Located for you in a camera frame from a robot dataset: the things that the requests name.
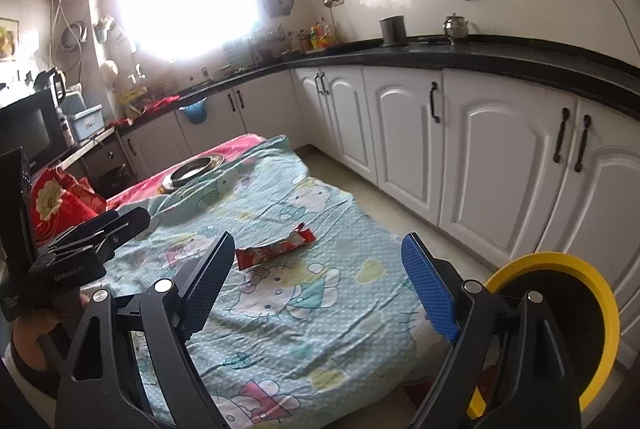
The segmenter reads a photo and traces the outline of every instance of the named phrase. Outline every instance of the yellow ring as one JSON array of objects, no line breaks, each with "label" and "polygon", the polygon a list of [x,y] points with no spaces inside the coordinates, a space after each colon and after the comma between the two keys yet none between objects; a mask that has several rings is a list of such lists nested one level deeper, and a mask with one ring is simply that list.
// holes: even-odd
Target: yellow ring
[{"label": "yellow ring", "polygon": [[[598,301],[604,320],[604,347],[602,357],[589,385],[580,395],[580,411],[584,411],[600,392],[606,382],[618,354],[620,344],[620,315],[616,298],[603,276],[589,263],[561,252],[537,252],[520,257],[503,266],[484,284],[489,292],[498,292],[504,285],[527,272],[535,270],[557,270],[582,281]],[[476,388],[469,403],[467,414],[478,418],[486,403]]]}]

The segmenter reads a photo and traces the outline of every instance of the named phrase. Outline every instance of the red cloth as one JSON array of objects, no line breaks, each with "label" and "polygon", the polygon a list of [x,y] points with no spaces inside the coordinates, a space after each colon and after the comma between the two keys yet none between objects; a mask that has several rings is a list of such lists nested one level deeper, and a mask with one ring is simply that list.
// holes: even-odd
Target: red cloth
[{"label": "red cloth", "polygon": [[61,168],[49,167],[31,190],[30,213],[36,244],[42,245],[106,209],[107,201],[90,186],[83,186]]},{"label": "red cloth", "polygon": [[[229,162],[230,160],[238,158],[242,153],[244,153],[248,149],[251,149],[253,146],[257,146],[258,144],[260,144],[260,142],[263,141],[264,139],[261,136],[254,135],[253,133],[248,133],[246,135],[241,135],[231,140],[227,140],[219,146],[208,149],[207,151],[203,151],[202,153],[197,154],[196,156],[193,156],[188,160],[193,160],[194,158],[206,156],[213,153],[220,153],[225,157],[225,162]],[[126,189],[122,193],[117,194],[113,198],[110,198],[109,200],[107,200],[108,208],[115,209],[124,204],[138,202],[139,200],[159,195],[159,188],[162,184],[162,180],[164,180],[164,177],[172,171],[175,171],[175,169],[184,164],[184,162],[186,162],[186,160],[183,160],[182,162],[180,162],[180,164],[176,164],[169,169],[165,169],[155,176],[147,178],[145,181],[131,186],[129,189]]]},{"label": "red cloth", "polygon": [[[145,104],[145,107],[142,109],[142,113],[138,117],[153,115],[157,113],[159,110],[161,110],[162,108],[164,108],[165,106],[167,106],[168,104],[171,104],[172,102],[175,102],[178,99],[180,99],[180,96],[172,95],[170,97],[165,97],[164,99],[159,99],[157,101],[149,102],[148,104]],[[132,126],[138,117],[136,117],[135,119],[127,118],[127,119],[120,119],[120,120],[111,120],[111,122],[107,124],[107,129],[111,128],[112,126],[116,128]]]},{"label": "red cloth", "polygon": [[170,97],[165,97],[164,99],[159,99],[158,101],[149,102],[145,105],[142,110],[143,115],[151,115],[156,113],[158,110],[164,108],[167,104],[171,104],[172,102],[180,99],[178,95],[172,95]]}]

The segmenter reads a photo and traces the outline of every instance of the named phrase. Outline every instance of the kitchen cabinet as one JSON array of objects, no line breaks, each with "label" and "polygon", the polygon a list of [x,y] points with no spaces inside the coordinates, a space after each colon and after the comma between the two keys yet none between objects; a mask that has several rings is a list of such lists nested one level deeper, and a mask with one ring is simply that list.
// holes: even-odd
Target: kitchen cabinet
[{"label": "kitchen cabinet", "polygon": [[567,165],[577,98],[461,70],[444,70],[444,95],[440,227],[498,267],[534,252]]},{"label": "kitchen cabinet", "polygon": [[447,122],[442,73],[365,67],[364,81],[378,186],[437,225]]},{"label": "kitchen cabinet", "polygon": [[339,66],[319,71],[319,88],[328,106],[338,160],[377,184],[362,68]]},{"label": "kitchen cabinet", "polygon": [[293,73],[308,141],[377,183],[362,68],[301,68]]},{"label": "kitchen cabinet", "polygon": [[247,133],[287,135],[293,149],[306,144],[289,70],[242,83],[232,92]]},{"label": "kitchen cabinet", "polygon": [[297,68],[292,71],[292,76],[308,142],[320,151],[337,158],[328,103],[318,81],[319,70]]},{"label": "kitchen cabinet", "polygon": [[175,112],[143,124],[123,137],[140,180],[191,156]]},{"label": "kitchen cabinet", "polygon": [[569,165],[538,250],[591,263],[623,307],[640,288],[640,124],[585,99],[575,122]]},{"label": "kitchen cabinet", "polygon": [[245,133],[240,106],[236,103],[232,90],[207,96],[206,106],[207,118],[200,124],[192,124],[180,110],[175,112],[184,138],[193,154],[207,151]]}]

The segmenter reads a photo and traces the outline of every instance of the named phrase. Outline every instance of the microwave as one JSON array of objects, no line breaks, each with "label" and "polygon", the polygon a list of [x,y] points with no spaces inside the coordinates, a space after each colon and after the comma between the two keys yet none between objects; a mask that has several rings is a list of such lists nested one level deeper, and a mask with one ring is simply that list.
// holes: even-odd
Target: microwave
[{"label": "microwave", "polygon": [[0,109],[0,154],[23,148],[31,174],[68,150],[47,88]]}]

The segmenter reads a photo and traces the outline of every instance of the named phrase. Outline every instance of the metal kettle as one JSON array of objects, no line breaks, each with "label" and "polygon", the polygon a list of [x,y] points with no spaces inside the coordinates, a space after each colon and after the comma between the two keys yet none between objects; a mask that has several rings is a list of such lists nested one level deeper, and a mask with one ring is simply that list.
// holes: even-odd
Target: metal kettle
[{"label": "metal kettle", "polygon": [[467,27],[468,21],[462,16],[456,16],[454,12],[451,16],[447,16],[442,25],[444,34],[449,38],[451,44],[460,40],[465,40],[469,35]]}]

